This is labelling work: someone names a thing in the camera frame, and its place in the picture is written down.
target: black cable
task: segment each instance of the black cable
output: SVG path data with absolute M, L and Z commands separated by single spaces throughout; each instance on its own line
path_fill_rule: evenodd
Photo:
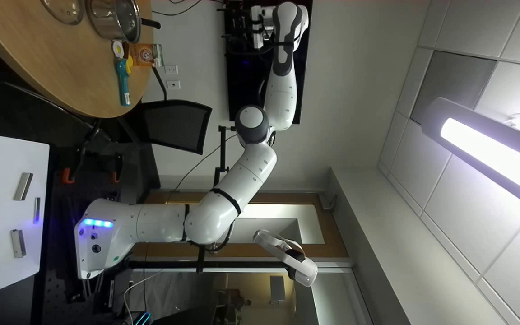
M 167 89 L 165 89 L 165 84 L 164 84 L 164 80 L 162 80 L 162 75 L 158 75 L 158 70 L 156 70 L 155 66 L 151 66 L 151 71 L 153 71 L 153 75 L 155 75 L 158 86 L 162 88 L 164 100 L 167 100 Z
M 171 189 L 171 191 L 176 191 L 180 187 L 180 183 L 185 180 L 185 176 L 194 169 L 198 167 L 205 158 L 209 158 L 209 154 L 212 154 L 214 151 L 220 149 L 221 144 L 218 144 L 214 149 L 211 149 L 207 154 L 203 154 L 196 163 L 192 163 L 185 173 L 183 176 L 176 182 L 176 185 Z
M 160 15 L 180 15 L 180 14 L 183 14 L 183 12 L 187 12 L 187 10 L 191 10 L 194 5 L 198 5 L 201 0 L 196 0 L 196 1 L 192 1 L 189 6 L 185 6 L 183 10 L 178 10 L 178 12 L 164 12 L 164 10 L 151 10 L 151 12 L 155 12 L 155 14 L 160 14 Z

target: tiled wall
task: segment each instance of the tiled wall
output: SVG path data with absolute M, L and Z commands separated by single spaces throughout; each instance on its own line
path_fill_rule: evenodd
M 434 50 L 494 59 L 474 109 L 520 127 L 520 0 L 431 0 L 378 162 L 501 317 L 520 322 L 520 200 L 409 118 Z

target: chair backrest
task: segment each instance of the chair backrest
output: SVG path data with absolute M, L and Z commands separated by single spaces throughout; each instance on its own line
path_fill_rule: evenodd
M 201 153 L 209 113 L 200 102 L 171 98 L 140 102 L 124 120 L 144 142 Z

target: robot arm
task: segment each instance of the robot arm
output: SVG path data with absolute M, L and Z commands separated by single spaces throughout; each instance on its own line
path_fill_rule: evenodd
M 274 57 L 268 71 L 265 106 L 245 106 L 236 115 L 236 131 L 243 154 L 232 169 L 194 205 L 138 203 L 124 205 L 108 200 L 93 200 L 73 227 L 77 274 L 93 277 L 120 257 L 136 241 L 194 241 L 209 245 L 225 236 L 229 225 L 261 187 L 276 163 L 270 147 L 272 133 L 292 124 L 295 109 L 294 50 L 308 26 L 303 5 L 283 1 L 265 10 L 274 19 Z M 310 284 L 317 266 L 297 254 L 292 241 L 270 236 L 265 230 L 256 241 L 279 257 L 290 274 L 303 284 Z

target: round wooden table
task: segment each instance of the round wooden table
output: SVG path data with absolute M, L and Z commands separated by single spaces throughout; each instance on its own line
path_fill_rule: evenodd
M 136 0 L 142 17 L 149 1 Z M 142 26 L 140 41 L 151 41 Z M 117 75 L 109 39 L 84 15 L 79 24 L 59 23 L 41 0 L 0 0 L 0 57 L 30 86 L 62 108 L 90 117 L 117 117 Z M 142 97 L 149 68 L 131 68 L 131 106 Z

